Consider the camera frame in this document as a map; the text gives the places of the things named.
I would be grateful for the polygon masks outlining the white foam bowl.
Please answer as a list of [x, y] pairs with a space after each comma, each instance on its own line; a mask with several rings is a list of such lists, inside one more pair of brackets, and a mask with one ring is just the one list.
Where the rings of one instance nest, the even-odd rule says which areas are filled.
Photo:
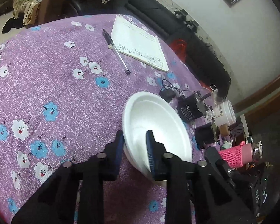
[[166, 150], [192, 162], [192, 141], [186, 127], [176, 111], [160, 96], [146, 91], [133, 94], [126, 102], [122, 115], [124, 153], [134, 168], [147, 179], [153, 180], [148, 152], [146, 132], [151, 130], [157, 142]]

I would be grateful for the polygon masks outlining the white plastic jar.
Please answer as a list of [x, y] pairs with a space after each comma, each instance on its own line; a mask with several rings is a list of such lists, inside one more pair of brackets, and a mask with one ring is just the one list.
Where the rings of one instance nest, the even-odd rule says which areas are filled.
[[224, 124], [231, 126], [236, 123], [236, 115], [229, 100], [216, 105], [213, 110], [206, 113], [205, 122], [210, 123], [212, 121], [218, 127]]

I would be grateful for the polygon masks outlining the pink knit-sleeved bottle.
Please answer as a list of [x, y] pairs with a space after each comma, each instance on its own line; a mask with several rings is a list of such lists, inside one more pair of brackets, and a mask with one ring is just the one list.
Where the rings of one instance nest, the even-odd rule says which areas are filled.
[[241, 168], [245, 164], [259, 161], [262, 158], [262, 142], [247, 144], [241, 142], [238, 146], [219, 151], [219, 154], [231, 169]]

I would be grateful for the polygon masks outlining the red plastic bag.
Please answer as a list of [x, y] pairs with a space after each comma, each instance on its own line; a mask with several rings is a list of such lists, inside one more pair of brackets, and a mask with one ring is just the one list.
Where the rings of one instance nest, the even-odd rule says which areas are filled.
[[187, 43], [183, 39], [175, 39], [169, 44], [169, 46], [178, 56], [181, 62], [185, 63], [187, 55]]

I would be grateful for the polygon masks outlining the white notepad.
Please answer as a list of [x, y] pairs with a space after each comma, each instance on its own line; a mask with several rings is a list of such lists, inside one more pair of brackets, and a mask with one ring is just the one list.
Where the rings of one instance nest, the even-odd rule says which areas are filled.
[[123, 16], [116, 16], [111, 39], [120, 53], [163, 72], [169, 70], [157, 36], [149, 34]]

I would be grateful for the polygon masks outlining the black ballpoint pen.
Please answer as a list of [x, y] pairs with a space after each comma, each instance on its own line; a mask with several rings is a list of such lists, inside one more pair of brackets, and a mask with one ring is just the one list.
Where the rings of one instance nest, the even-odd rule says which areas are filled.
[[130, 74], [130, 70], [127, 68], [127, 65], [125, 64], [124, 60], [122, 59], [118, 49], [116, 48], [111, 36], [107, 33], [107, 31], [105, 29], [102, 29], [102, 35], [105, 38], [107, 44], [111, 47], [111, 49], [113, 50], [114, 54], [116, 55], [119, 63], [121, 64], [122, 68], [124, 69], [124, 72], [129, 75]]

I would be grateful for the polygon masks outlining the black leather sofa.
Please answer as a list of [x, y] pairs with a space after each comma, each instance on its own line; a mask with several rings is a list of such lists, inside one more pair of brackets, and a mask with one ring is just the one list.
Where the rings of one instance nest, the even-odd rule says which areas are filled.
[[95, 14], [123, 14], [136, 18], [168, 45], [181, 39], [186, 43], [186, 66], [206, 85], [215, 85], [218, 96], [228, 95], [231, 78], [217, 55], [192, 29], [156, 0], [66, 0], [64, 17]]

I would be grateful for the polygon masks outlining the green patterned cloth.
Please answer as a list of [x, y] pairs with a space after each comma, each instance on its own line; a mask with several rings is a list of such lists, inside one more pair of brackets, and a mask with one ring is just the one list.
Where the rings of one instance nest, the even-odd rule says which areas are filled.
[[24, 26], [36, 24], [41, 2], [42, 0], [13, 0], [14, 19], [23, 16]]

